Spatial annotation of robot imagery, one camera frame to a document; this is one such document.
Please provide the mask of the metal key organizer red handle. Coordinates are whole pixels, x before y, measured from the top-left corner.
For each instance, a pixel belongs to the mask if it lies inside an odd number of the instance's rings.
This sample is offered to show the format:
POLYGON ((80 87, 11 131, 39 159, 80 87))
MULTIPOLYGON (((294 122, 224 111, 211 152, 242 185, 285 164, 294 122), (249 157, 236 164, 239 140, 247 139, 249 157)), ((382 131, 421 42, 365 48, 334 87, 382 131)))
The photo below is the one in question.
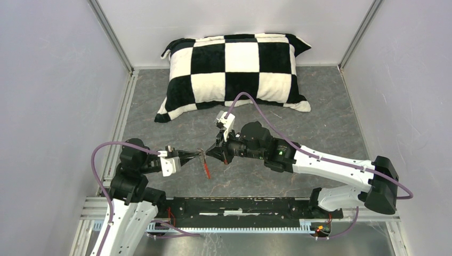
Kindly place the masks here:
POLYGON ((202 166, 204 168, 204 171, 205 171, 205 173, 207 175, 207 178, 211 179, 211 174, 210 174, 209 168, 207 166, 207 162, 206 162, 205 151, 202 148, 198 148, 197 150, 199 152, 199 160, 200 160, 200 162, 201 162, 201 164, 202 164, 202 166))

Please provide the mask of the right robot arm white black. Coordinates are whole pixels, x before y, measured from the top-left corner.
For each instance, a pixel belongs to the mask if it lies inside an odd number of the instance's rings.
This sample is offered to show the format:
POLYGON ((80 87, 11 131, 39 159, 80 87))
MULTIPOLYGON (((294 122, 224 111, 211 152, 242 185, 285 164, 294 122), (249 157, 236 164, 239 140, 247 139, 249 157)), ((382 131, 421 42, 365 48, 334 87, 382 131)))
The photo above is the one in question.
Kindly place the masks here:
POLYGON ((355 160, 323 154, 297 143, 275 138, 260 122, 243 126, 239 133, 221 128, 206 155, 224 164, 234 157, 260 159, 276 172, 310 174, 343 183, 336 188, 315 189, 308 211, 315 218, 341 208, 364 206, 386 215, 396 212, 398 174, 389 158, 355 160))

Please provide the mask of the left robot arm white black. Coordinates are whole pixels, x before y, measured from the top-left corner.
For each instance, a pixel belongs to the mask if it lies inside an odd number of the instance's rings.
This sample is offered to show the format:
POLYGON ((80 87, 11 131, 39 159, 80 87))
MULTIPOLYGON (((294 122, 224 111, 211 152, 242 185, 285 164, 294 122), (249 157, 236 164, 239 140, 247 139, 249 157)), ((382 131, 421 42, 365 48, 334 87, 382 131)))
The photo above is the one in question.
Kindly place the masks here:
POLYGON ((151 150, 140 139, 98 145, 91 155, 91 168, 107 200, 107 212, 91 254, 133 255, 147 226, 167 212, 165 192, 148 187, 146 175, 162 173, 168 177, 199 156, 199 151, 176 150, 170 146, 163 150, 151 150), (106 146, 122 148, 120 163, 108 189, 95 167, 96 154, 106 146))

